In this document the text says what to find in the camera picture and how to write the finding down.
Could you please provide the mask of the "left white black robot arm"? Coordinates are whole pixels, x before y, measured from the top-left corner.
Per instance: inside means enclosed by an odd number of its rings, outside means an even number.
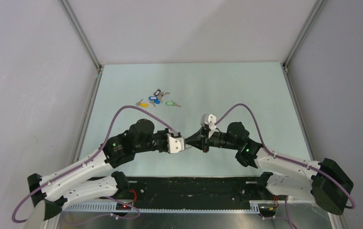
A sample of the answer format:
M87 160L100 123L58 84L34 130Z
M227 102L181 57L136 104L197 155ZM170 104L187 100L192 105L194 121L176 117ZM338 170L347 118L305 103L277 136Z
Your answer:
M110 137L86 158L47 176L30 175L27 181L33 192L33 205L45 203L44 219L47 220L84 201L106 196L127 197L129 182L115 168L134 160L137 153L178 153L185 149L180 134L175 135L167 128L155 132L154 128L150 120L140 119L128 130Z

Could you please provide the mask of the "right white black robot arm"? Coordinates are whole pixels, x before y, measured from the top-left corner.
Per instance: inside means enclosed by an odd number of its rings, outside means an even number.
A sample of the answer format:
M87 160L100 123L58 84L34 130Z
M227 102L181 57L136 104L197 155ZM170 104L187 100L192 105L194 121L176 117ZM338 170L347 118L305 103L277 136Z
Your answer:
M207 153L211 147L236 150L235 158L244 167L262 169L256 186L261 199L271 196L292 196L315 202L323 210L342 215L354 183L332 159L322 162L303 160L266 150L262 143L250 139L241 122L228 125L225 133L211 131L205 125L185 140Z

